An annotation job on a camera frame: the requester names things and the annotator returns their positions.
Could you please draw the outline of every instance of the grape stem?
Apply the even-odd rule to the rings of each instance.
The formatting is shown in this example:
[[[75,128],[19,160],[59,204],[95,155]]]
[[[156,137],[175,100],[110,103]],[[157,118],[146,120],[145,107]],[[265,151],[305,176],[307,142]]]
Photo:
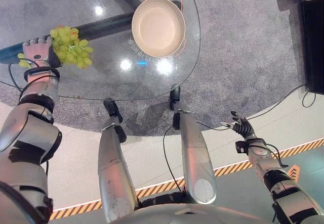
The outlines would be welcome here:
[[[85,48],[83,48],[82,46],[69,46],[69,53],[70,53],[71,50],[74,51],[74,49],[75,49],[76,47],[80,47],[82,50],[85,49]]]

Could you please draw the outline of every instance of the hazard stripe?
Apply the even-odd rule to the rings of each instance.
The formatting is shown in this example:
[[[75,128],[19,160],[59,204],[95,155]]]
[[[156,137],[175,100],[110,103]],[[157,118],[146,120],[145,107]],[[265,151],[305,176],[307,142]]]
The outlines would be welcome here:
[[[290,156],[296,155],[301,152],[305,152],[305,151],[309,151],[309,150],[317,148],[317,147],[321,147],[323,145],[324,145],[324,138],[317,140],[317,141],[310,142],[310,143],[305,143],[300,146],[295,146],[290,149],[282,150],[282,151],[280,151],[280,156],[281,156],[281,158],[290,157]],[[216,168],[216,169],[214,169],[214,174],[215,174],[215,177],[220,177],[220,176],[224,176],[224,175],[227,175],[227,174],[230,174],[233,172],[245,170],[250,167],[252,167],[252,164],[248,160],[246,160],[246,161],[243,161],[240,163],[231,164],[229,166]],[[180,187],[183,187],[185,185],[184,178],[178,179],[177,183]],[[175,188],[177,188],[177,185],[174,182],[174,180],[172,180],[172,181],[164,182],[164,183],[157,184],[154,186],[146,187],[141,190],[137,190],[136,196],[137,196],[137,198],[140,199],[142,197],[162,193],[164,191],[169,191],[169,190],[172,190]],[[100,200],[92,201],[92,202],[80,204],[78,206],[67,207],[67,208],[56,210],[52,213],[50,220],[68,217],[68,216],[72,216],[72,215],[77,215],[77,214],[81,214],[81,213],[85,213],[85,212],[89,212],[89,211],[93,211],[93,210],[98,210],[100,208],[102,208],[102,203]]]

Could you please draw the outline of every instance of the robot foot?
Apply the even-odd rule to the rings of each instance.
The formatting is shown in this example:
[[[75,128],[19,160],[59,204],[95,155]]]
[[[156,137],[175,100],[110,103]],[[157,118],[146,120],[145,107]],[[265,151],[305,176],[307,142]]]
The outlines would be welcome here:
[[[110,98],[107,98],[103,101],[103,105],[105,106],[105,109],[107,110],[107,112],[109,113],[109,116],[117,116],[118,120],[120,123],[122,123],[123,121],[123,117],[119,112],[118,106],[115,103],[115,101],[113,101]]]
[[[180,86],[174,84],[172,85],[172,88],[174,89],[170,92],[169,107],[173,111],[175,102],[180,101]]]

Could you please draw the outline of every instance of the beige bowl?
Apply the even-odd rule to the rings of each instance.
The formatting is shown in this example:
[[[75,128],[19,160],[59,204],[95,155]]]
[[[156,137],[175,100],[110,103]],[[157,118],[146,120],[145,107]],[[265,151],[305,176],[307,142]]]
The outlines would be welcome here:
[[[132,33],[138,47],[153,57],[173,54],[185,35],[179,8],[170,0],[146,0],[135,11]]]

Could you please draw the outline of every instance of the glass table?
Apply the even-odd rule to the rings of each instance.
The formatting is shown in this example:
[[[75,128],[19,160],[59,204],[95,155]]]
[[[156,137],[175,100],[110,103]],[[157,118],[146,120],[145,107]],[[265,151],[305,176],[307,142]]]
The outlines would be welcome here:
[[[151,57],[136,45],[132,16],[144,0],[0,0],[0,80],[13,85],[8,63],[22,52],[21,43],[48,34],[58,25],[79,29],[94,49],[93,65],[59,68],[59,95],[84,99],[137,100],[163,95],[192,72],[200,47],[200,24],[194,0],[171,0],[182,10],[185,39],[170,56]],[[26,68],[12,66],[19,86]]]

